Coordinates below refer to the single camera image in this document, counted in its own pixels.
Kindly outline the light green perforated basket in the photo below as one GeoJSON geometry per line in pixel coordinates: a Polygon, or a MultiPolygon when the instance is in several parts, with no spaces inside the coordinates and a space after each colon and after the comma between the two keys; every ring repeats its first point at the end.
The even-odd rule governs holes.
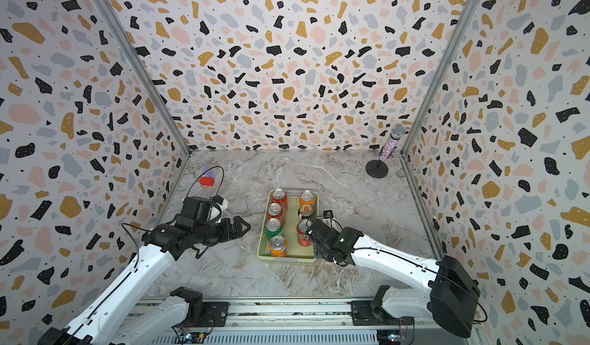
{"type": "Polygon", "coordinates": [[[294,265],[313,265],[316,261],[313,252],[313,245],[303,247],[297,242],[297,224],[299,222],[299,197],[303,190],[286,189],[287,193],[287,214],[285,214],[286,225],[283,227],[283,236],[287,242],[285,257],[274,256],[271,253],[269,237],[261,230],[257,256],[266,263],[286,263],[294,265]]]}

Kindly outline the small red purple toy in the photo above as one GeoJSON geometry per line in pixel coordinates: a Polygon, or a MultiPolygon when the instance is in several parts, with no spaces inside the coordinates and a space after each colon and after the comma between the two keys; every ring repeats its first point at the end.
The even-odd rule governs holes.
{"type": "Polygon", "coordinates": [[[201,186],[213,187],[215,185],[215,180],[214,180],[215,169],[216,169],[215,166],[205,169],[203,171],[203,175],[199,178],[198,183],[201,186]]]}

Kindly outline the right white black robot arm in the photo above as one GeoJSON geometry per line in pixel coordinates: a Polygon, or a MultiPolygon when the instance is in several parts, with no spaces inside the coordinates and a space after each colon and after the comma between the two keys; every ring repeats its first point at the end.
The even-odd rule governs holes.
{"type": "Polygon", "coordinates": [[[430,318],[457,337],[469,338],[478,322],[480,290],[454,257],[432,258],[407,254],[379,243],[354,228],[337,231],[317,219],[306,231],[321,257],[335,265],[369,268],[420,292],[415,304],[402,305],[393,288],[384,285],[373,298],[374,310],[383,319],[430,318]]]}

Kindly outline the circuit board right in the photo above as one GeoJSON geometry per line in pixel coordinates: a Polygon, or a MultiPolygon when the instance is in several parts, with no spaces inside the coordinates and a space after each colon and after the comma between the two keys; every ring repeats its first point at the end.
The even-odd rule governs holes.
{"type": "Polygon", "coordinates": [[[377,331],[376,339],[379,345],[402,345],[407,335],[402,331],[377,331]]]}

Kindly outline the green soda can left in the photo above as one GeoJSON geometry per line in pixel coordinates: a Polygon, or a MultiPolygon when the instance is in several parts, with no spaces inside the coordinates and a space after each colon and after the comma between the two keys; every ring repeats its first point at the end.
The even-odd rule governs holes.
{"type": "Polygon", "coordinates": [[[264,234],[270,241],[273,237],[283,234],[284,225],[277,218],[270,218],[264,225],[264,234]]]}

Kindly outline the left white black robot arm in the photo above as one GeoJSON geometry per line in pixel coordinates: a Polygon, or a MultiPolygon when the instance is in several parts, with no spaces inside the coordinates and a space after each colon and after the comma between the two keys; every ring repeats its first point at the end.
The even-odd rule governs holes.
{"type": "Polygon", "coordinates": [[[177,288],[156,308],[125,324],[150,286],[185,251],[203,244],[212,247],[243,237],[251,226],[242,217],[211,225],[178,228],[162,224],[145,234],[138,254],[97,299],[65,327],[49,328],[40,344],[147,344],[174,327],[189,327],[215,319],[204,312],[203,296],[177,288]]]}

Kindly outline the orange soda can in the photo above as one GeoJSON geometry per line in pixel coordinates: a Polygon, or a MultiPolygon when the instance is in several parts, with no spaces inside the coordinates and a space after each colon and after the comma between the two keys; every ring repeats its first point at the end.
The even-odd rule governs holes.
{"type": "Polygon", "coordinates": [[[316,195],[311,190],[304,190],[299,197],[300,206],[308,205],[314,207],[317,202],[316,195]]]}
{"type": "Polygon", "coordinates": [[[273,257],[287,257],[287,240],[278,234],[269,240],[269,250],[273,257]]]}

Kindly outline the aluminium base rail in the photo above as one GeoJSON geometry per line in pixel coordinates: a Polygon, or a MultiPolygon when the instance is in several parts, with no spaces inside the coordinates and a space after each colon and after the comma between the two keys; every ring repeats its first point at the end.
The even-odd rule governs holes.
{"type": "MultiPolygon", "coordinates": [[[[404,344],[486,344],[481,327],[469,338],[457,337],[433,320],[419,317],[383,319],[368,298],[219,298],[204,301],[214,315],[184,328],[206,332],[204,344],[378,344],[377,331],[402,331],[404,344]]],[[[152,344],[179,344],[176,329],[152,344]]]]}

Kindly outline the green white can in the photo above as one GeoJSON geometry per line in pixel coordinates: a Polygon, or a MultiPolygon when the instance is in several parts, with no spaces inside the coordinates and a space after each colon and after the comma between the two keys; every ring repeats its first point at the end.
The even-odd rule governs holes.
{"type": "Polygon", "coordinates": [[[298,210],[298,217],[300,220],[312,220],[317,216],[317,211],[314,205],[301,205],[298,210]]]}

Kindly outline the glitter microphone on black stand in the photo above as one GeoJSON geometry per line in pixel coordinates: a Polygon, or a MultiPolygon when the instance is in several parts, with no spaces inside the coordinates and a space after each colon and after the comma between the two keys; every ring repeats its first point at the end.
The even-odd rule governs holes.
{"type": "Polygon", "coordinates": [[[403,124],[398,123],[393,126],[391,133],[385,145],[381,148],[379,158],[367,162],[365,171],[372,178],[385,178],[389,173],[387,160],[396,150],[400,140],[406,134],[406,128],[403,124]]]}

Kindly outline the red cola can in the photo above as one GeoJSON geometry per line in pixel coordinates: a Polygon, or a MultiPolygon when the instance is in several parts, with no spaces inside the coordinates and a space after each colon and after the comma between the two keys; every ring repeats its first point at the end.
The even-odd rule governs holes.
{"type": "Polygon", "coordinates": [[[297,224],[297,242],[301,247],[309,247],[312,241],[307,232],[310,228],[311,221],[309,219],[302,219],[297,224]]]}
{"type": "Polygon", "coordinates": [[[281,204],[270,203],[267,207],[266,219],[277,219],[282,225],[285,225],[284,209],[281,204]]]}
{"type": "Polygon", "coordinates": [[[270,193],[270,199],[273,203],[278,203],[283,213],[287,211],[287,193],[282,188],[276,188],[270,193]]]}

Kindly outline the green circuit board left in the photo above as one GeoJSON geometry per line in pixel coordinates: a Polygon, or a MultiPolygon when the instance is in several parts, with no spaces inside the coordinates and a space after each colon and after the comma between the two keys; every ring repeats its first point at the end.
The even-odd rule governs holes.
{"type": "Polygon", "coordinates": [[[189,331],[184,328],[178,328],[175,331],[179,344],[204,344],[207,337],[206,332],[189,331]]]}

